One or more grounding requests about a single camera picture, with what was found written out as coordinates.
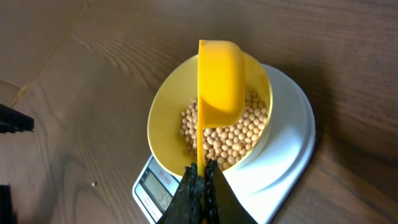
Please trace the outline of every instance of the yellow bowl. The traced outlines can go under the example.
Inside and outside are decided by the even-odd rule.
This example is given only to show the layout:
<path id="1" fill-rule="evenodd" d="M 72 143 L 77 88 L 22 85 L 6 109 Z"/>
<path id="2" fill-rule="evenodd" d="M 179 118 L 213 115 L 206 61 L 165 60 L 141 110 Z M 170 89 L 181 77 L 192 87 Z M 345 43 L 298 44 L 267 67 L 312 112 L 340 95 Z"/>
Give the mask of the yellow bowl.
<path id="1" fill-rule="evenodd" d="M 230 172 L 255 158 L 264 148 L 270 126 L 272 112 L 271 83 L 261 64 L 248 54 L 244 54 L 246 88 L 256 90 L 268 108 L 268 120 L 256 145 L 231 168 Z M 179 136 L 182 117 L 181 111 L 197 97 L 198 56 L 186 60 L 178 66 L 164 81 L 149 111 L 148 142 L 157 162 L 170 174 L 182 177 L 184 167 L 195 162 L 185 154 L 185 142 Z"/>

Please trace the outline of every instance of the yellow scoop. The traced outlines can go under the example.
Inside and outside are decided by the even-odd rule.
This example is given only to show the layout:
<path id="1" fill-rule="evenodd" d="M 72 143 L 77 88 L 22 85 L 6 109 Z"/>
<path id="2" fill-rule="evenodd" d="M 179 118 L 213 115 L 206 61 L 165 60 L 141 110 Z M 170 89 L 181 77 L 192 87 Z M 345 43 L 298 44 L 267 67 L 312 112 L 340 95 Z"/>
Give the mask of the yellow scoop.
<path id="1" fill-rule="evenodd" d="M 233 125 L 245 95 L 241 49 L 230 41 L 201 40 L 198 57 L 198 175 L 205 176 L 203 130 Z"/>

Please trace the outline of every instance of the scale platform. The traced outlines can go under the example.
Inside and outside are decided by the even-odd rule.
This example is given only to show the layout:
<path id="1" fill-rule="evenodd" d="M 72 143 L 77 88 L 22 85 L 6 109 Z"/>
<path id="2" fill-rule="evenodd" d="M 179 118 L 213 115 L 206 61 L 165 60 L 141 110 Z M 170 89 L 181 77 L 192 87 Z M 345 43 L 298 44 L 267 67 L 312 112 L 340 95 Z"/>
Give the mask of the scale platform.
<path id="1" fill-rule="evenodd" d="M 258 223 L 270 222 L 307 166 L 315 144 L 315 118 L 304 92 L 281 71 L 263 67 L 274 94 L 268 140 L 255 159 L 225 175 L 241 205 Z M 132 196 L 150 223 L 165 212 L 179 181 L 150 156 L 132 187 Z"/>

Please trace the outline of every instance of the wooden table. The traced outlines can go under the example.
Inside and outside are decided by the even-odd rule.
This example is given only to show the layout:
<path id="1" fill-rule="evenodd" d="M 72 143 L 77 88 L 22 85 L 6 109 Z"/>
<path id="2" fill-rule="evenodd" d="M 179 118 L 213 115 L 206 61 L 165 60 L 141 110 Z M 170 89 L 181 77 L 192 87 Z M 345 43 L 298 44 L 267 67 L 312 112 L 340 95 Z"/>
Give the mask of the wooden table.
<path id="1" fill-rule="evenodd" d="M 0 25 L 0 102 L 36 122 L 0 135 L 19 223 L 146 222 L 131 187 L 150 104 L 199 39 L 310 99 L 317 145 L 274 223 L 398 222 L 396 0 L 3 0 Z"/>

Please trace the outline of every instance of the brown tabletop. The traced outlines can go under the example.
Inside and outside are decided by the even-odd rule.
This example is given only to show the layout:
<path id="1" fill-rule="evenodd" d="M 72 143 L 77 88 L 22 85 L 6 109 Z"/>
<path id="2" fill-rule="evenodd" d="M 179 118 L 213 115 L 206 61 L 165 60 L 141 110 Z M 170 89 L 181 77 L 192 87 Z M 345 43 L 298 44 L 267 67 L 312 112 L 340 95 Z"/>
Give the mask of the brown tabletop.
<path id="1" fill-rule="evenodd" d="M 311 102 L 313 157 L 273 223 L 398 223 L 396 0 L 3 0 L 0 24 L 0 103 L 36 122 L 0 134 L 19 223 L 147 222 L 131 187 L 150 104 L 199 39 L 237 43 Z"/>

